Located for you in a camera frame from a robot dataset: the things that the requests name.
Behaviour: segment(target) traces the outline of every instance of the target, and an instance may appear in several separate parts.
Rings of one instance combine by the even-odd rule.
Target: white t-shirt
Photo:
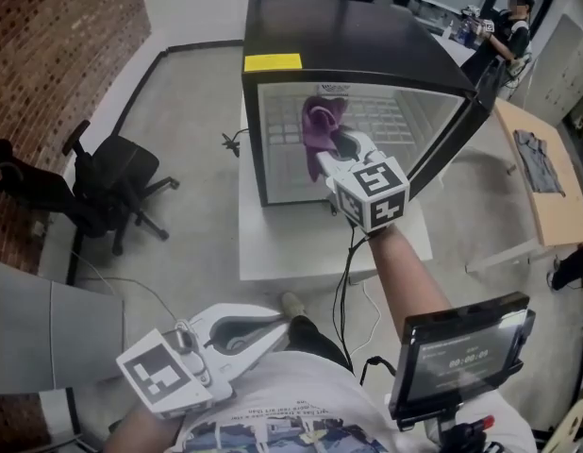
[[[236,383],[235,399],[187,418],[173,451],[241,453],[429,453],[425,437],[401,433],[383,404],[335,362],[304,352],[265,356]],[[497,392],[464,405],[457,422],[492,414],[487,441],[512,453],[536,453],[528,423]]]

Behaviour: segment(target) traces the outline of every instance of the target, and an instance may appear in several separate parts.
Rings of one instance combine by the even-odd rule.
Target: wooden desk
[[[502,99],[496,100],[494,112],[499,119],[502,132],[508,139],[516,166],[525,180],[526,192],[537,228],[537,237],[487,259],[470,262],[466,266],[467,272],[475,272],[496,263],[514,260],[541,248],[583,242],[583,193],[558,131],[541,119]],[[530,183],[526,180],[522,158],[514,141],[515,129],[530,131],[540,140],[547,142],[547,156],[558,173],[559,182],[566,196],[560,193],[532,192]]]

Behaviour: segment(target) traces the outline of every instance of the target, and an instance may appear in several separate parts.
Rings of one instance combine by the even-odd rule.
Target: yellow label
[[[263,56],[246,56],[245,72],[282,71],[302,69],[300,54],[266,54]]]

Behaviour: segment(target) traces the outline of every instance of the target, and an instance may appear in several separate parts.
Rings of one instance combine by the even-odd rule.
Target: gray panel
[[[51,330],[56,388],[120,375],[123,302],[119,297],[53,282]]]
[[[53,389],[50,281],[0,263],[0,394]]]

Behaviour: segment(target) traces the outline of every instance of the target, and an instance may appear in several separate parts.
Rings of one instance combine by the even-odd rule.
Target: chair armrest
[[[67,138],[67,141],[61,148],[63,156],[69,155],[72,152],[72,149],[74,149],[76,153],[78,152],[78,149],[83,151],[81,146],[78,148],[76,145],[79,144],[79,140],[82,137],[82,134],[84,134],[84,131],[88,129],[88,126],[90,125],[91,122],[88,119],[85,119],[79,125],[77,125],[77,127],[74,129],[74,132],[70,134],[69,138]]]

